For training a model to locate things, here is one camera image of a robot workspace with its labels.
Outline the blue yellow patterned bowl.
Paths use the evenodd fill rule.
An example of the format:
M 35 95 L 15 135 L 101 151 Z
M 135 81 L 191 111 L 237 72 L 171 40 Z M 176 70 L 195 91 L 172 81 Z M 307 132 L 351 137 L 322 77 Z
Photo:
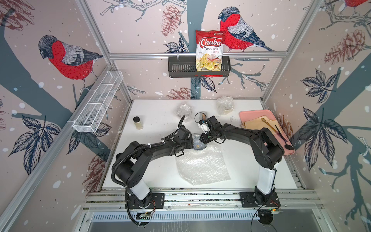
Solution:
M 207 147 L 207 144 L 201 141 L 201 136 L 199 134 L 193 135 L 192 139 L 193 139 L 194 150 L 203 150 Z

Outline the bubble wrap sheet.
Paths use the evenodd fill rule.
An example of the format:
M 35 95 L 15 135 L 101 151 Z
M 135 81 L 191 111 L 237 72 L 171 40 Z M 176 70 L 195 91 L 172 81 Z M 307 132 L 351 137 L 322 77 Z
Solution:
M 190 122 L 191 121 L 191 114 L 192 114 L 192 107 L 186 103 L 183 103 L 177 107 L 175 110 L 175 114 L 181 119 L 185 116 L 183 122 Z
M 193 186 L 231 179 L 218 144 L 207 145 L 203 150 L 188 149 L 175 160 L 181 178 Z
M 234 111 L 234 102 L 231 96 L 222 96 L 216 100 L 217 112 L 226 115 Z

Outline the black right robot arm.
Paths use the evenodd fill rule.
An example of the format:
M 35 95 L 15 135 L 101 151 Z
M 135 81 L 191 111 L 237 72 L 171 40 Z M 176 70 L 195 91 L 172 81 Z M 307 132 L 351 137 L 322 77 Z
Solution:
M 202 133 L 200 141 L 207 144 L 217 139 L 234 140 L 251 146 L 259 167 L 258 182 L 254 198 L 259 206 L 265 206 L 275 193 L 276 164 L 282 160 L 284 150 L 272 132 L 267 128 L 248 130 L 231 124 L 210 129 Z

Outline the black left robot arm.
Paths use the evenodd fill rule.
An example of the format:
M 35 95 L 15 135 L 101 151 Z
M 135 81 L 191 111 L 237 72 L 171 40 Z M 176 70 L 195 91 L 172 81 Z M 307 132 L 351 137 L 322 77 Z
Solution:
M 142 145 L 134 141 L 124 152 L 117 154 L 111 180 L 124 187 L 130 206 L 146 208 L 152 202 L 152 190 L 143 181 L 149 163 L 162 157 L 182 156 L 187 149 L 193 149 L 192 133 L 189 131 L 179 131 L 155 144 Z

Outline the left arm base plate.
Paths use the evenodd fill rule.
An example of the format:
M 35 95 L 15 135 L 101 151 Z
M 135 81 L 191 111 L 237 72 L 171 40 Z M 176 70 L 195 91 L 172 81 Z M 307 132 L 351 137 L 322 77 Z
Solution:
M 126 194 L 125 208 L 132 209 L 162 209 L 164 207 L 165 194 L 150 192 L 143 200 L 137 198 L 134 194 Z

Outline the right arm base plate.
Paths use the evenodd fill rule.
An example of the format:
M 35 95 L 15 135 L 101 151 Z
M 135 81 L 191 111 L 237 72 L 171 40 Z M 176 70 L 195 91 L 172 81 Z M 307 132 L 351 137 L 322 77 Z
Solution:
M 240 202 L 243 208 L 271 207 L 279 208 L 281 203 L 275 189 L 268 195 L 258 192 L 240 192 Z

